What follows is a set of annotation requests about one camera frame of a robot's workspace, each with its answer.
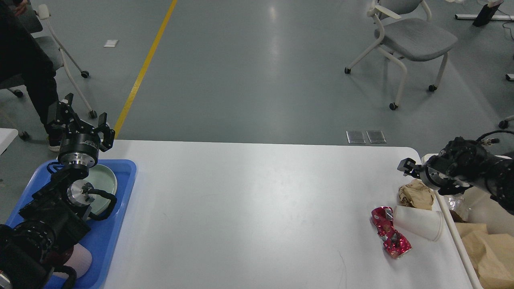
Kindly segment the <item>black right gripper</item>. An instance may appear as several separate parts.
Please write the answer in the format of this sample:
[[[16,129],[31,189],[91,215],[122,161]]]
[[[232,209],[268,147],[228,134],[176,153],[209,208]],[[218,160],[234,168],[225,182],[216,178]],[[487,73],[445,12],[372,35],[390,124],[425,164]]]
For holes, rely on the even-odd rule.
[[[410,158],[402,159],[397,170],[402,172],[403,176],[411,176],[414,179],[420,179],[427,187],[438,191],[450,185],[450,180],[446,179],[444,176],[440,176],[437,170],[428,167],[428,161],[431,158],[432,156],[424,156],[421,165]]]

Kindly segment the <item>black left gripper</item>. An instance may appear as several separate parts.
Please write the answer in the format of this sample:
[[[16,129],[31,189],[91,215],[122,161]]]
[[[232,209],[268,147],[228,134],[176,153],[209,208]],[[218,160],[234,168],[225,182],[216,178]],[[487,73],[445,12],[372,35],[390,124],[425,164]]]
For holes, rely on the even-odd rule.
[[[73,93],[69,93],[48,107],[47,125],[63,128],[66,133],[57,161],[64,166],[79,164],[91,168],[98,163],[99,150],[106,152],[113,147],[116,132],[108,125],[108,114],[102,113],[93,135],[81,133],[81,119],[73,110],[72,101]]]

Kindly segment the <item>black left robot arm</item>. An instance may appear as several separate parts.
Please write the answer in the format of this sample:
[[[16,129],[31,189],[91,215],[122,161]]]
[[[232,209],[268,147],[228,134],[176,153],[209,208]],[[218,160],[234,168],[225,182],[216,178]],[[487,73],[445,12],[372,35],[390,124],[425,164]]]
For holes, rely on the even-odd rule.
[[[49,107],[47,123],[63,131],[57,161],[47,166],[50,181],[19,210],[21,223],[13,228],[1,225],[2,289],[42,289],[55,271],[68,276],[62,288],[71,289],[75,269],[49,256],[72,250],[90,232],[87,219],[107,219],[117,203],[115,195],[85,181],[99,152],[112,148],[115,131],[106,113],[99,116],[97,127],[81,120],[72,99],[69,93]]]

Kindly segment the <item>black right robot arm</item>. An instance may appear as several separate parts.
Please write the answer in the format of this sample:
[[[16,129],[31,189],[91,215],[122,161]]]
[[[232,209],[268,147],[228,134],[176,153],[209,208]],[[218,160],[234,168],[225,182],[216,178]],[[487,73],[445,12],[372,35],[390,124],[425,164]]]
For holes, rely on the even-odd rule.
[[[397,170],[405,176],[420,179],[439,195],[459,195],[476,187],[490,194],[509,214],[514,213],[514,163],[491,154],[485,145],[498,143],[499,139],[486,137],[496,130],[481,135],[476,140],[456,137],[432,155],[426,163],[418,165],[407,158],[400,161]]]

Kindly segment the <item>person's hand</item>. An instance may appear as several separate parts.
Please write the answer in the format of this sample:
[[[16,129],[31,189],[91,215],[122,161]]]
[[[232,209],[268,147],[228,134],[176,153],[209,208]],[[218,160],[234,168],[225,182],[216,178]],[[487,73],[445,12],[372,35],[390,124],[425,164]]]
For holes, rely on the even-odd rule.
[[[15,16],[20,16],[27,11],[27,6],[29,4],[28,0],[12,0],[15,5],[14,14]]]

